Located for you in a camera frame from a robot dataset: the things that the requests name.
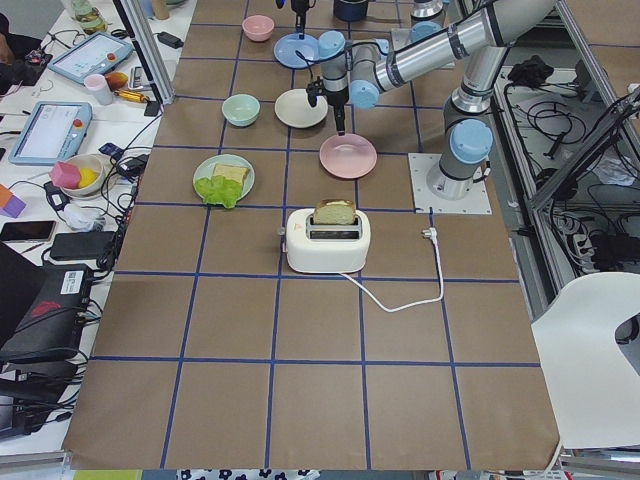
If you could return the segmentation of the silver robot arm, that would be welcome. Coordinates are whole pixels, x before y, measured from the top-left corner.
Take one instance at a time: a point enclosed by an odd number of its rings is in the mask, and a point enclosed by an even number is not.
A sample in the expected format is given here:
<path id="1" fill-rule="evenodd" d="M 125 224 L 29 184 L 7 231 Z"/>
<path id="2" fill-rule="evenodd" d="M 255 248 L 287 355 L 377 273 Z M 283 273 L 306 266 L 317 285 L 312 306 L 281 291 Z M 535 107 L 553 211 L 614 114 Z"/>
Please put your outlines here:
<path id="1" fill-rule="evenodd" d="M 398 50 L 377 41 L 348 41 L 338 31 L 319 39 L 320 76 L 306 87 L 308 103 L 323 96 L 334 112 L 338 134 L 345 133 L 344 107 L 374 107 L 382 94 L 448 63 L 462 60 L 465 71 L 444 109 L 447 145 L 427 175 L 439 197 L 463 198 L 479 165 L 486 161 L 493 132 L 488 110 L 498 71 L 510 45 L 553 9 L 552 1 L 482 1 L 466 17 Z"/>
<path id="2" fill-rule="evenodd" d="M 315 6 L 315 1 L 289 1 L 291 10 L 295 13 L 295 40 L 305 40 L 307 12 Z M 438 32 L 443 27 L 446 16 L 445 5 L 448 1 L 414 1 L 410 18 L 412 27 L 407 31 L 407 41 L 414 43 Z M 356 22 L 364 20 L 368 11 L 369 1 L 334 1 L 333 14 L 339 20 Z"/>

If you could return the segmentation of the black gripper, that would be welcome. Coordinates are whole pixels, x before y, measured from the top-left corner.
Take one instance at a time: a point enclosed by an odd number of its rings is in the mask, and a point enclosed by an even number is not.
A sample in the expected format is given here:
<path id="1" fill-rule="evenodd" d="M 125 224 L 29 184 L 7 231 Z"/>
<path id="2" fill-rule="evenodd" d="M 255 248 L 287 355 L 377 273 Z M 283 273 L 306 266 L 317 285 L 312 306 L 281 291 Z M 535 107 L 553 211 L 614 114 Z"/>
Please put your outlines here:
<path id="1" fill-rule="evenodd" d="M 327 103 L 333 109 L 334 121 L 338 136 L 344 136 L 345 127 L 345 105 L 349 101 L 349 90 L 327 92 Z"/>
<path id="2" fill-rule="evenodd" d="M 309 0 L 291 0 L 290 7 L 295 13 L 295 30 L 300 31 L 299 39 L 305 38 L 305 27 L 307 12 L 310 10 L 311 5 Z"/>

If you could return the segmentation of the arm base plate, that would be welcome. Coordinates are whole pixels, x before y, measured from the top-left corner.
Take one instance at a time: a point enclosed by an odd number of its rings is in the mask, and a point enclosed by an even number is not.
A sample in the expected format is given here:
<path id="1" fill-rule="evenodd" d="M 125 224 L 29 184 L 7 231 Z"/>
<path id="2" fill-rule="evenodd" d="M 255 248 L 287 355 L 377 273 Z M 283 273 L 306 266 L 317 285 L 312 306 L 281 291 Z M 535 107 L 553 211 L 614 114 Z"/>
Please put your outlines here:
<path id="1" fill-rule="evenodd" d="M 454 180 L 440 169 L 440 154 L 409 153 L 414 211 L 423 214 L 491 215 L 483 172 Z"/>
<path id="2" fill-rule="evenodd" d="M 398 69 L 404 68 L 405 64 L 420 63 L 424 55 L 425 47 L 418 43 L 414 45 L 411 41 L 410 28 L 393 28 L 391 30 L 392 53 L 389 62 Z"/>

